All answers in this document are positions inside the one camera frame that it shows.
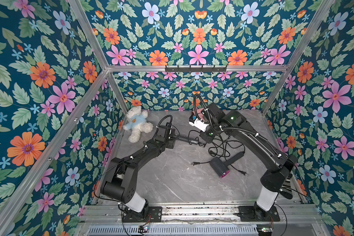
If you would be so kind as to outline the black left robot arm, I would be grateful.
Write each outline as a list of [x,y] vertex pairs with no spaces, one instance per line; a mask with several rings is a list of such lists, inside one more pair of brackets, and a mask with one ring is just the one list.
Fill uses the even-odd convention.
[[131,211],[146,212],[148,202],[136,191],[138,172],[166,149],[173,149],[178,137],[176,128],[168,122],[158,126],[154,136],[145,141],[141,149],[122,159],[113,158],[101,181],[100,193]]

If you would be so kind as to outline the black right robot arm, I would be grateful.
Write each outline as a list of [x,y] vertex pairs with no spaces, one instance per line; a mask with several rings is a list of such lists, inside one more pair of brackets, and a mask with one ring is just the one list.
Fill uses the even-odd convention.
[[236,138],[253,152],[266,167],[260,181],[262,189],[257,198],[255,209],[270,211],[280,189],[297,163],[294,155],[287,155],[263,137],[239,111],[224,113],[214,103],[201,109],[194,108],[189,124],[200,130],[200,137],[211,143],[215,136],[225,133]]

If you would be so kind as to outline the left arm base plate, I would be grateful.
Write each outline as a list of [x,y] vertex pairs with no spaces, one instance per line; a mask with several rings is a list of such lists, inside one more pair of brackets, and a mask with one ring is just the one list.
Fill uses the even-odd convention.
[[160,223],[162,218],[163,208],[161,206],[148,206],[141,212],[135,212],[129,208],[123,211],[124,223]]

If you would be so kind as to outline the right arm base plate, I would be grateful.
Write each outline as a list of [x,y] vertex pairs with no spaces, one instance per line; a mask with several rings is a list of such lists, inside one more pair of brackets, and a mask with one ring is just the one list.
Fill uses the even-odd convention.
[[269,211],[264,211],[257,205],[239,206],[237,216],[245,222],[280,222],[277,208],[272,206]]

